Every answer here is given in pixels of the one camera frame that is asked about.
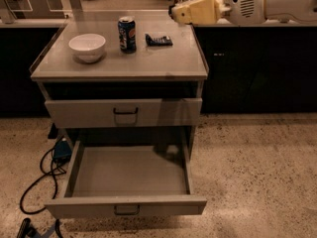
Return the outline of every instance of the white bowl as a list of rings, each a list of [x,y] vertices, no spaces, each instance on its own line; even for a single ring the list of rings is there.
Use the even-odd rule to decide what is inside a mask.
[[[85,34],[72,38],[68,45],[80,60],[96,62],[105,53],[106,39],[96,34]]]

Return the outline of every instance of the gray cabinet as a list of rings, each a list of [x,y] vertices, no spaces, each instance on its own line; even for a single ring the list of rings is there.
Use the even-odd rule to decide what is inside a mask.
[[[73,150],[60,197],[46,204],[56,218],[201,214],[206,205],[190,172],[203,54],[191,27],[170,22],[166,12],[133,12],[138,50],[122,54],[113,33],[126,13],[69,21],[33,72]],[[103,34],[106,58],[78,63],[67,47],[74,31]],[[174,46],[148,48],[149,31],[168,32]]]

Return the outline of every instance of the cable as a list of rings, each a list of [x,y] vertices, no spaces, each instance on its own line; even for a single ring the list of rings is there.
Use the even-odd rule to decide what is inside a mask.
[[[26,195],[28,194],[28,192],[42,179],[44,179],[45,177],[52,177],[53,178],[53,182],[54,182],[54,193],[53,193],[53,197],[52,199],[54,199],[57,195],[57,192],[58,192],[58,184],[57,184],[57,179],[56,179],[56,176],[61,176],[61,175],[64,175],[66,173],[65,170],[61,169],[62,166],[64,166],[68,161],[66,160],[62,160],[61,162],[56,162],[55,160],[52,160],[51,161],[51,169],[49,172],[46,172],[43,168],[43,162],[45,160],[45,158],[47,157],[47,155],[49,153],[51,153],[53,155],[53,151],[55,149],[55,146],[59,143],[60,140],[62,140],[63,137],[60,137],[56,143],[54,144],[54,146],[49,149],[42,157],[41,159],[41,162],[40,162],[40,170],[41,172],[43,173],[43,175],[41,177],[39,177],[38,179],[36,179],[23,193],[23,195],[21,196],[21,199],[20,199],[20,209],[23,213],[25,214],[29,214],[29,215],[35,215],[35,214],[38,214],[44,210],[46,210],[45,207],[39,209],[39,210],[36,210],[36,211],[28,211],[24,208],[23,206],[23,201],[26,197]]]
[[[60,226],[60,221],[59,221],[59,219],[57,219],[55,222],[55,233],[58,236],[58,238],[62,238],[62,235],[61,235],[60,230],[59,230],[59,226]]]

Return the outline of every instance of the drawer handle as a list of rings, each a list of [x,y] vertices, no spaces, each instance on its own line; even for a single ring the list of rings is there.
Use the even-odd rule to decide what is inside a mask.
[[[135,115],[135,114],[138,113],[138,111],[139,111],[139,108],[138,108],[138,107],[136,107],[136,110],[135,110],[135,111],[131,111],[131,112],[120,112],[120,111],[117,111],[117,108],[114,108],[114,109],[113,109],[113,113],[114,113],[115,115]]]
[[[133,216],[133,215],[138,215],[140,213],[140,206],[138,205],[136,211],[131,211],[131,212],[119,212],[117,205],[115,205],[114,208],[114,213],[117,216]]]

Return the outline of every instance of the small black object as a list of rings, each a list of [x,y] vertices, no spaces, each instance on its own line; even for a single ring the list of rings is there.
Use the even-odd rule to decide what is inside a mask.
[[[64,140],[61,140],[56,143],[53,151],[53,160],[55,162],[61,160],[70,160],[71,157],[71,148],[68,143]]]
[[[17,238],[34,237],[37,234],[37,230],[31,225],[31,219],[25,218],[22,221]]]
[[[146,34],[146,42],[148,46],[172,46],[172,41],[170,36],[163,36],[159,38],[152,38],[150,35]]]
[[[173,18],[172,18],[172,14],[171,14],[171,9],[174,8],[174,7],[175,7],[174,4],[168,6],[168,15],[169,15],[169,17],[170,17],[171,19],[173,19]]]

